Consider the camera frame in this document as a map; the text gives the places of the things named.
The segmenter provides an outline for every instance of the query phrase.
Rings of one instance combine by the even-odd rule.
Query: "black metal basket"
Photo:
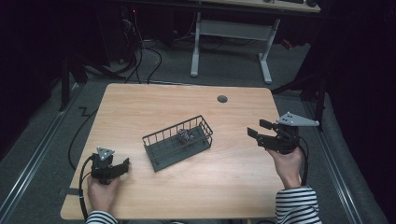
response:
[[[154,172],[158,172],[210,148],[212,133],[200,115],[146,135],[142,139]]]

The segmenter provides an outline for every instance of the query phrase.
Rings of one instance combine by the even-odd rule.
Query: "desk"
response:
[[[277,10],[291,10],[299,12],[314,12],[319,13],[320,8],[318,6],[309,7],[306,3],[295,4],[283,1],[274,1],[271,3],[265,3],[262,0],[202,0],[199,1],[207,3],[217,3],[225,5],[235,5],[240,7],[263,7]],[[201,13],[197,13],[196,28],[195,28],[195,45],[192,54],[191,62],[191,76],[198,76],[199,68],[199,46],[200,46],[200,35],[218,35],[224,37],[235,37],[266,41],[266,45],[263,52],[259,54],[259,61],[262,68],[262,75],[266,84],[271,84],[272,79],[270,71],[268,69],[267,57],[271,46],[276,36],[276,31],[280,19],[275,19],[273,25],[253,25],[238,22],[227,22],[227,21],[212,21],[212,20],[201,20]]]
[[[220,103],[219,95],[228,102]],[[142,137],[197,115],[213,130],[212,147],[155,173]],[[247,127],[274,135],[259,119],[277,118],[264,88],[110,84],[70,188],[78,187],[82,163],[96,147],[105,147],[116,150],[113,164],[131,161],[112,212],[116,218],[273,217],[283,185],[273,159]],[[66,196],[61,216],[82,219],[78,196]]]

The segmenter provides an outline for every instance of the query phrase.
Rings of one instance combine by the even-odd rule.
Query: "human hand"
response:
[[[276,172],[282,180],[285,189],[294,189],[301,186],[300,166],[303,160],[303,153],[299,148],[295,148],[291,153],[283,155],[273,150],[267,150],[273,157]]]
[[[117,192],[120,178],[114,178],[110,184],[102,185],[98,179],[88,176],[88,198],[94,211],[110,212]]]

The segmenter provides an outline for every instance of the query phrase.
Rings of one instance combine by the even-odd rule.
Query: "person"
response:
[[[273,157],[276,172],[284,185],[276,195],[276,223],[321,223],[317,194],[313,189],[301,186],[299,172],[304,157],[301,150],[295,148],[286,155],[267,151]],[[117,224],[110,212],[119,183],[119,177],[109,185],[101,185],[97,179],[88,177],[88,197],[93,211],[87,223]]]

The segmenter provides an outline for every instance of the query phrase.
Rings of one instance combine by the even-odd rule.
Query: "striped shirt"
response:
[[[283,189],[276,195],[277,223],[321,223],[318,212],[317,194],[309,187]]]
[[[117,220],[107,212],[93,211],[88,216],[87,224],[117,224]]]

